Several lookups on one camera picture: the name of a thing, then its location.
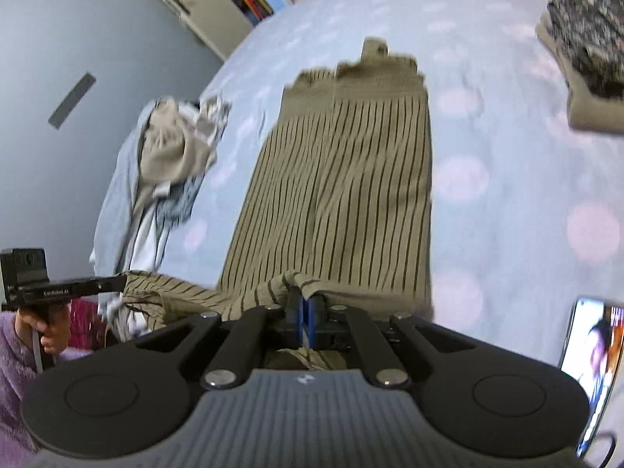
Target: beige striped pants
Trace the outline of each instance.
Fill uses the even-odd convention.
[[[376,318],[430,316],[430,191],[424,78],[367,39],[359,62],[284,90],[216,288],[131,272],[124,303],[152,329],[208,308],[236,319],[293,286]]]

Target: bed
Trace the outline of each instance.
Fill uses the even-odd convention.
[[[624,140],[568,127],[566,84],[534,31],[546,3],[304,0],[261,23],[202,95],[231,101],[230,120],[159,272],[218,281],[284,85],[382,37],[429,89],[435,321],[557,364],[576,297],[624,295]],[[623,389],[620,377],[602,422],[620,438]]]

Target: hand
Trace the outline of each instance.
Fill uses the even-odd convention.
[[[41,345],[46,354],[58,355],[69,343],[69,306],[52,306],[49,316],[50,322],[46,323],[29,309],[20,308],[15,315],[15,332],[30,350],[32,350],[32,330],[42,333]]]

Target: cable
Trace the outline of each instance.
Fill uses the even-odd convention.
[[[596,442],[602,439],[610,440],[611,445],[609,445],[609,450],[606,453],[605,458],[602,460],[602,463],[600,464],[600,466],[598,466],[598,468],[606,468],[606,465],[608,465],[609,461],[611,461],[611,457],[613,456],[613,453],[615,452],[615,446],[617,445],[617,438],[615,437],[615,433],[613,433],[612,431],[603,431],[603,432],[598,433],[594,437],[593,442]],[[624,468],[624,463],[620,464],[620,466],[618,466],[617,468]]]

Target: folded clothing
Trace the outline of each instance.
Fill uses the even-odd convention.
[[[551,34],[589,90],[624,98],[624,0],[551,0]]]
[[[413,57],[368,39],[360,62],[304,71],[283,94],[214,290],[129,273],[150,328],[305,298],[431,315],[431,130]]]
[[[551,22],[547,12],[535,28],[537,36],[554,56],[569,87],[568,123],[581,130],[624,133],[624,101],[594,95],[584,77],[572,67],[569,59],[557,48],[550,35]]]

